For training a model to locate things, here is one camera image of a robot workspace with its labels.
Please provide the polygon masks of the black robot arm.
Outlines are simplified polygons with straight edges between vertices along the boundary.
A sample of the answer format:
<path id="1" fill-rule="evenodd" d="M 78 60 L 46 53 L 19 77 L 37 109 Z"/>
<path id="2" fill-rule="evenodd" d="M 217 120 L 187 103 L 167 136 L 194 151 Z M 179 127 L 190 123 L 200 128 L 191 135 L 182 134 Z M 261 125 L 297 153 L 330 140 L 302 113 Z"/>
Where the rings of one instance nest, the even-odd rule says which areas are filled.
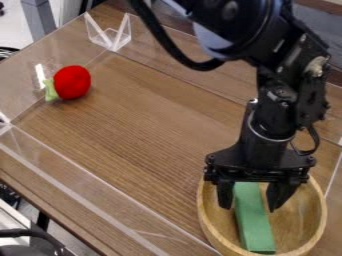
<path id="1" fill-rule="evenodd" d="M 314 123 L 330 107 L 328 44 L 294 17 L 292 0 L 174 1 L 208 53 L 257 67 L 258 96 L 246 106 L 240 138 L 208 155 L 205 179 L 226 209 L 240 182 L 266 182 L 276 210 L 308 182 L 316 164 L 314 151 L 298 149 L 293 140 L 302 129 L 320 139 Z"/>

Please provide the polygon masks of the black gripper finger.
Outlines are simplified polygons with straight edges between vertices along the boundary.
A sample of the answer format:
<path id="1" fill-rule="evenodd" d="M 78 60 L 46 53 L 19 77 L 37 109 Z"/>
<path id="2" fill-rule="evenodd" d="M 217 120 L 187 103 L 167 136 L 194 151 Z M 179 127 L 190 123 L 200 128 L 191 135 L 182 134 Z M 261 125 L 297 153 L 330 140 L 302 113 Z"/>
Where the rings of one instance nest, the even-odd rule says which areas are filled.
<path id="1" fill-rule="evenodd" d="M 300 185 L 298 184 L 289 184 L 289 183 L 270 183 L 266 196 L 268 196 L 268 203 L 269 203 L 269 210 L 274 212 L 290 197 L 294 195 Z"/>
<path id="2" fill-rule="evenodd" d="M 218 203 L 224 209 L 230 209 L 234 200 L 234 185 L 230 180 L 221 180 L 217 185 Z"/>

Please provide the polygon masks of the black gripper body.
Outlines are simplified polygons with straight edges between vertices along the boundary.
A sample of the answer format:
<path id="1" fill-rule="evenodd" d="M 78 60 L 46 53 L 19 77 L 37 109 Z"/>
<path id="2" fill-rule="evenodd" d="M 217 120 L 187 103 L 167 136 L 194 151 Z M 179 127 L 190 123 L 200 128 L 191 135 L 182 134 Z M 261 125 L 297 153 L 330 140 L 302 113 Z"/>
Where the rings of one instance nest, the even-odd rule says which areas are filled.
<path id="1" fill-rule="evenodd" d="M 206 156 L 205 180 L 265 182 L 298 186 L 309 180 L 312 152 L 288 148 L 296 137 L 292 123 L 266 121 L 257 111 L 245 113 L 238 141 Z"/>

